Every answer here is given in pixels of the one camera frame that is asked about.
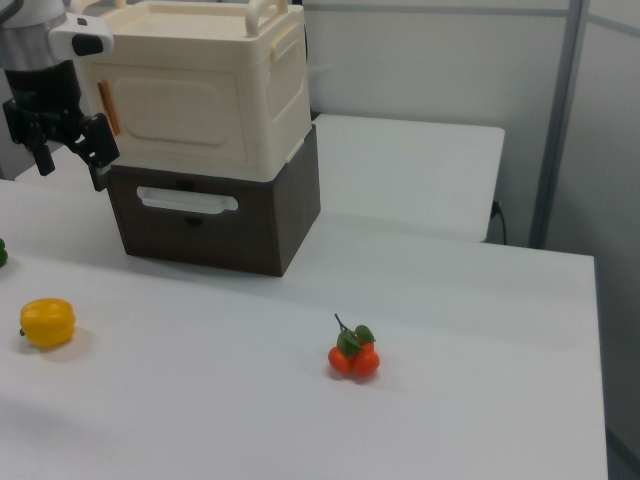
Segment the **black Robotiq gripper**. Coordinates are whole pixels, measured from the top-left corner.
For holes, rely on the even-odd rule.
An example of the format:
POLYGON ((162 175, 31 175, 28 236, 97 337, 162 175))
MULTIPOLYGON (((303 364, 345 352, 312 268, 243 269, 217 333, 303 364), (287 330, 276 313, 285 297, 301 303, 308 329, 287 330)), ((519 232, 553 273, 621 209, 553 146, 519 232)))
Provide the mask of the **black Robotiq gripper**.
POLYGON ((41 176, 54 171, 48 140, 65 144, 86 164, 93 187, 103 191, 119 156, 107 116, 86 116, 71 60, 40 70, 5 70, 12 98, 3 103, 11 140, 31 153, 41 176))

